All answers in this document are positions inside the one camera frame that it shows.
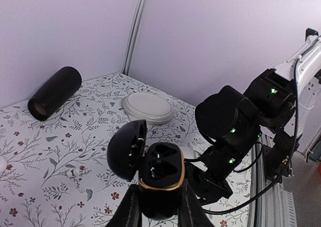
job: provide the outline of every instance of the table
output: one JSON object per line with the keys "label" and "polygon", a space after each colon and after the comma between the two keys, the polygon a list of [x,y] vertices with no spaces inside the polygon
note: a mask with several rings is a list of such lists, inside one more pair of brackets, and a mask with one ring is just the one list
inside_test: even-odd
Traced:
{"label": "table", "polygon": [[[0,110],[0,155],[7,169],[0,174],[0,227],[105,226],[128,185],[109,169],[106,148],[113,134],[129,121],[121,100],[134,92],[167,99],[174,120],[148,126],[147,144],[171,142],[199,153],[208,146],[199,134],[194,106],[152,86],[117,73],[83,82],[81,88],[47,121],[35,120],[27,101]],[[251,162],[248,154],[239,168]],[[67,171],[78,168],[79,176]],[[250,197],[251,170],[232,173],[229,199],[206,206],[225,210]],[[215,226],[246,227],[248,207],[227,215],[209,216]],[[177,217],[143,218],[143,226],[177,226]]]}

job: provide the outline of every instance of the green light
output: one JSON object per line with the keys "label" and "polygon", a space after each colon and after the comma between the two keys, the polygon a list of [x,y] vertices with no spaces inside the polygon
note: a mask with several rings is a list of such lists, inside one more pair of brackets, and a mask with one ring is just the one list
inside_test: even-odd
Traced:
{"label": "green light", "polygon": [[235,158],[231,158],[229,163],[234,163],[234,161],[235,161]]}
{"label": "green light", "polygon": [[271,88],[271,94],[276,94],[277,90],[275,88]]}

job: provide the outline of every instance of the white wall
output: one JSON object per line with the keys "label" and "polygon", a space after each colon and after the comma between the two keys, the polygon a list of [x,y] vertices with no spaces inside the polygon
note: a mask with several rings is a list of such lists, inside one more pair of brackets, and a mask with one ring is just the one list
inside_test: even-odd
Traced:
{"label": "white wall", "polygon": [[147,0],[130,75],[196,105],[224,85],[243,92],[306,28],[321,31],[321,0]]}
{"label": "white wall", "polygon": [[137,0],[0,0],[0,107],[28,99],[58,69],[118,72]]}

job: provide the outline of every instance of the gray floor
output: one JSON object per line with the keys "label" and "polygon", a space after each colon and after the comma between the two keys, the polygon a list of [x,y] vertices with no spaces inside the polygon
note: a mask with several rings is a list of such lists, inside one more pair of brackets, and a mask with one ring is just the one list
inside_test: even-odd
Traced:
{"label": "gray floor", "polygon": [[307,165],[302,156],[293,157],[294,177],[284,180],[284,188],[293,192],[297,226],[321,226],[321,175],[316,163]]}

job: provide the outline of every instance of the white lid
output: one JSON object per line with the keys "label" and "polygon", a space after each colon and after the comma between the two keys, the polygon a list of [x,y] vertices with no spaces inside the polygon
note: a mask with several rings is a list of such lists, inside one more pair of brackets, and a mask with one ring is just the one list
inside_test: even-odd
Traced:
{"label": "white lid", "polygon": [[123,99],[122,106],[130,121],[146,119],[148,124],[165,124],[174,116],[170,103],[151,93],[130,94]]}

